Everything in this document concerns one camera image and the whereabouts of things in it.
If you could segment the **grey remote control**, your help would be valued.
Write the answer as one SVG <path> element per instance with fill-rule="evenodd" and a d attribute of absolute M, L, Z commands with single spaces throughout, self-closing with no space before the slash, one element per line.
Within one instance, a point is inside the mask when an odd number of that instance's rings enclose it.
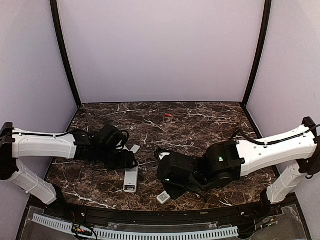
<path fill-rule="evenodd" d="M 136 193 L 138 189 L 139 165 L 125 170 L 123 190 L 126 193 Z"/>

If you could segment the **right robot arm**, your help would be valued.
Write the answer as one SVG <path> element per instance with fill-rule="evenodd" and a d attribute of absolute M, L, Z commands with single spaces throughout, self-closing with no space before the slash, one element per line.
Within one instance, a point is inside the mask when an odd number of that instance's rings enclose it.
<path fill-rule="evenodd" d="M 255 213 L 266 217 L 302 180 L 320 171 L 320 137 L 318 125 L 311 117 L 285 133 L 261 139 L 251 139 L 239 129 L 228 141 L 211 145 L 203 156 L 188 156 L 158 148 L 157 178 L 164 192 L 157 196 L 161 204 L 176 200 L 186 192 L 220 189 L 261 169 L 290 162 L 277 180 L 261 193 L 262 201 Z"/>

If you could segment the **grey remote battery cover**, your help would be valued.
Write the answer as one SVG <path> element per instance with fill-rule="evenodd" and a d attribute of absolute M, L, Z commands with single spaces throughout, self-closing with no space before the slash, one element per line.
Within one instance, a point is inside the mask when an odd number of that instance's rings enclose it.
<path fill-rule="evenodd" d="M 124 146 L 124 150 L 128 150 L 130 152 L 133 152 L 134 154 L 137 153 L 140 150 L 140 146 L 139 145 L 134 145 L 131 149 L 127 148 L 127 146 Z"/>

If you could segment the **white slim remote control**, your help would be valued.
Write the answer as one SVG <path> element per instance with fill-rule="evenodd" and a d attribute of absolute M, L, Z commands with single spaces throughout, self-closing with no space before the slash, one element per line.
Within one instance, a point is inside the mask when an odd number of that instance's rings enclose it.
<path fill-rule="evenodd" d="M 170 195 L 166 192 L 163 191 L 161 194 L 159 194 L 156 197 L 156 200 L 161 204 L 164 205 L 165 203 L 167 203 L 169 200 L 171 199 Z"/>

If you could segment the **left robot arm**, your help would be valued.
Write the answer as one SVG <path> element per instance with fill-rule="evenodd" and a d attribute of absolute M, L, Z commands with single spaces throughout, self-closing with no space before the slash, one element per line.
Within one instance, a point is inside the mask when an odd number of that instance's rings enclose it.
<path fill-rule="evenodd" d="M 60 218 L 71 213 L 59 187 L 44 181 L 21 161 L 23 157 L 53 157 L 103 163 L 108 170 L 134 169 L 140 146 L 126 148 L 126 130 L 107 124 L 100 131 L 75 129 L 64 133 L 24 131 L 6 122 L 0 130 L 0 179 L 14 183 L 50 206 Z"/>

